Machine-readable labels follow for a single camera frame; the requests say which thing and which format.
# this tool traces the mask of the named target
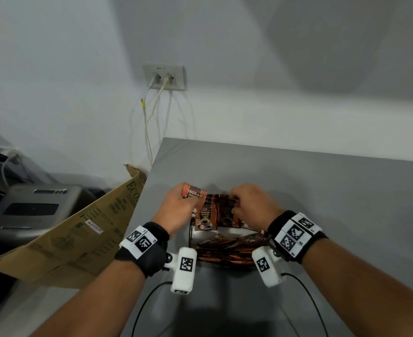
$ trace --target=white wall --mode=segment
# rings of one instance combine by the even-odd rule
[[[0,142],[62,182],[148,169],[145,62],[187,70],[154,156],[169,136],[413,160],[413,0],[0,0]]]

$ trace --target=hand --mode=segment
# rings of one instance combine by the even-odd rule
[[[179,183],[169,190],[152,219],[166,230],[170,239],[191,219],[192,211],[199,201],[199,198],[194,196],[182,198],[182,189],[183,183]]]
[[[243,183],[230,191],[231,196],[238,197],[239,207],[232,212],[239,216],[248,226],[265,230],[279,215],[285,211],[259,186]]]

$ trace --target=cardboard box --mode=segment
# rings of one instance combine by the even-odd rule
[[[82,289],[113,260],[144,187],[142,173],[25,246],[0,256],[0,272],[45,286]]]

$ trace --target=right hand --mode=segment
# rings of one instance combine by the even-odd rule
[[[248,226],[258,230],[267,231],[272,221],[285,211],[257,185],[243,183],[234,187],[230,195],[240,200],[239,207],[232,210],[233,214],[239,216]]]

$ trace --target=left hand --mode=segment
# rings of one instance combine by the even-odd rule
[[[166,230],[170,239],[191,219],[192,211],[200,200],[194,196],[182,198],[182,189],[183,183],[179,183],[169,190],[160,209],[152,219]]]

